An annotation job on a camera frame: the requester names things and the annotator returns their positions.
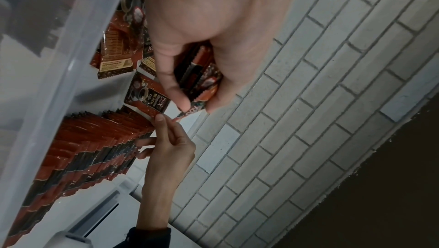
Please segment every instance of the wall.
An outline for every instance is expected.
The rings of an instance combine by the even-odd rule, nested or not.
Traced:
[[[255,81],[194,128],[173,226],[203,247],[273,246],[437,91],[438,9],[294,0]]]
[[[439,95],[276,248],[437,247],[438,126]]]

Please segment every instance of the clear plastic container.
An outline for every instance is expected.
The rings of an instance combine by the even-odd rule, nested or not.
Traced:
[[[0,244],[117,2],[0,0]]]

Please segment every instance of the fingernail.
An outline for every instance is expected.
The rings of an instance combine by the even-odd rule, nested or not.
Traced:
[[[165,116],[163,116],[162,114],[157,114],[157,115],[155,116],[155,120],[156,120],[157,122],[164,121],[164,120],[165,120]]]

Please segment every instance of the sleeve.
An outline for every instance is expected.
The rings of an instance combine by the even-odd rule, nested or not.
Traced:
[[[114,248],[169,248],[170,242],[170,228],[145,231],[133,227],[129,230],[127,238]]]

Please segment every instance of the white brick wall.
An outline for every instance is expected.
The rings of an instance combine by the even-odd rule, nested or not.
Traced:
[[[170,221],[273,247],[439,92],[438,31],[439,0],[294,0],[253,82],[200,119]]]

